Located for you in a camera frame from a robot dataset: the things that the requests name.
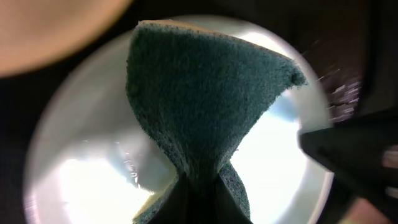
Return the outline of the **green yellow sponge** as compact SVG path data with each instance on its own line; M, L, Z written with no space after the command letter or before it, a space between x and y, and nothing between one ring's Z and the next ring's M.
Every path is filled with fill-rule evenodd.
M243 138L278 96L305 82L293 60L230 35L171 20L140 21L132 32L129 103L177 181L185 174L197 193L196 223L207 187Z

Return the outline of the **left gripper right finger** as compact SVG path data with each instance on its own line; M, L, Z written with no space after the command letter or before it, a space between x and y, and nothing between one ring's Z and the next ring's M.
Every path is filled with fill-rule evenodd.
M234 200L222 178L218 176L203 195L202 223L206 224L251 224Z

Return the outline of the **white plate with scribble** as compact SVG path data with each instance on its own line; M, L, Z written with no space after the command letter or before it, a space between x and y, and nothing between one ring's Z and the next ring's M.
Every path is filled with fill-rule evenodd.
M246 21L181 16L293 59L307 84L285 91L239 145L231 163L254 223L315 223L333 174L303 154L299 131L331 126L310 65L286 41ZM176 171L137 123L125 94L126 32L88 57L50 100L30 142L24 171L27 223L131 223Z

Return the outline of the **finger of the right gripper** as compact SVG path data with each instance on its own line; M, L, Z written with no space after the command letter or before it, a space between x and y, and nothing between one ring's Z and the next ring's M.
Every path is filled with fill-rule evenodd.
M306 155L397 220L397 109L302 131L298 139Z

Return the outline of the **yellow plate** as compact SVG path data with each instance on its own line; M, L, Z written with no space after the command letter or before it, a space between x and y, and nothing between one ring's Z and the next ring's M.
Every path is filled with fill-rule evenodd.
M1 0L1 77L41 68L90 44L132 0Z

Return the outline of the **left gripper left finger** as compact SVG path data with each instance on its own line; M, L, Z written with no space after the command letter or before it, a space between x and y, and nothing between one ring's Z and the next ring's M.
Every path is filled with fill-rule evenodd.
M194 224L197 202L197 193L184 174L148 224Z

